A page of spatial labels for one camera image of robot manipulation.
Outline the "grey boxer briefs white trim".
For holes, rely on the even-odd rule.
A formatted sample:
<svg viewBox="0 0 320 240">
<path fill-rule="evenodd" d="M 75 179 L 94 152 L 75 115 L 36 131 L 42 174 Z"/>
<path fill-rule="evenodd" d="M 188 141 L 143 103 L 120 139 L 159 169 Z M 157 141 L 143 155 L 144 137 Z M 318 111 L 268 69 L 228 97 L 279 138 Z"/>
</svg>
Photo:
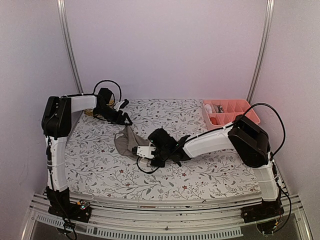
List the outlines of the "grey boxer briefs white trim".
<svg viewBox="0 0 320 240">
<path fill-rule="evenodd" d="M 216 114 L 222 114 L 222 113 L 226 112 L 224 107 L 221 104 L 212 103 L 211 104 L 211 109 L 212 109 L 212 112 L 216 113 Z"/>
</svg>

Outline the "taupe underwear cream waistband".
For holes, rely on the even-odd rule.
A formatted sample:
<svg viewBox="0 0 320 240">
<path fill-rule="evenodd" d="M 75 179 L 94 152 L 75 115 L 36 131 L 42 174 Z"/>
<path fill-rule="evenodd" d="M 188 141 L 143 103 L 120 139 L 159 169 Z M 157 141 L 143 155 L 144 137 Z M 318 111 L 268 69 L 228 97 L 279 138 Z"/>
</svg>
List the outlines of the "taupe underwear cream waistband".
<svg viewBox="0 0 320 240">
<path fill-rule="evenodd" d="M 135 160 L 137 156 L 132 153 L 132 148 L 148 146 L 149 141 L 134 133 L 130 126 L 125 126 L 122 131 L 115 134 L 114 145 L 121 156 Z"/>
</svg>

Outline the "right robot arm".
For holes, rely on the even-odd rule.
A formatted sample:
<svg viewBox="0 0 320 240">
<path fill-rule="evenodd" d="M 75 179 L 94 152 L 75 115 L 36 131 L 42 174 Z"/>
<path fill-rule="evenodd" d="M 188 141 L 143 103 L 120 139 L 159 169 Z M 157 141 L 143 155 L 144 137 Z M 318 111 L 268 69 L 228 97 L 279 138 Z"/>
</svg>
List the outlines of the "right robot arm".
<svg viewBox="0 0 320 240">
<path fill-rule="evenodd" d="M 158 128 L 147 139 L 155 148 L 151 151 L 151 165 L 160 168 L 165 166 L 167 160 L 180 165 L 201 155 L 234 149 L 242 162 L 253 170 L 261 191 L 261 203 L 242 208 L 244 221 L 248 223 L 284 214 L 269 136 L 248 117 L 238 115 L 229 125 L 194 137 L 186 135 L 180 140 Z"/>
</svg>

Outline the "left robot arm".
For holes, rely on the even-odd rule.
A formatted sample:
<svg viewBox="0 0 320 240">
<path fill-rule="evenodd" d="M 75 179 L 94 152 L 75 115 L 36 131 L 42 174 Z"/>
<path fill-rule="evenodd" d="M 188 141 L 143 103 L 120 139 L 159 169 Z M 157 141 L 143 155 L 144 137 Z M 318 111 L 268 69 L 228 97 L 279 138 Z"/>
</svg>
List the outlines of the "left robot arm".
<svg viewBox="0 0 320 240">
<path fill-rule="evenodd" d="M 46 142 L 47 187 L 50 202 L 48 212 L 64 220 L 88 222 L 91 216 L 89 202 L 70 201 L 70 190 L 65 171 L 65 149 L 72 130 L 72 114 L 92 110 L 93 116 L 114 125 L 131 126 L 129 115 L 123 112 L 129 101 L 120 99 L 112 105 L 106 88 L 99 93 L 82 93 L 64 96 L 50 96 L 43 113 L 41 127 Z"/>
</svg>

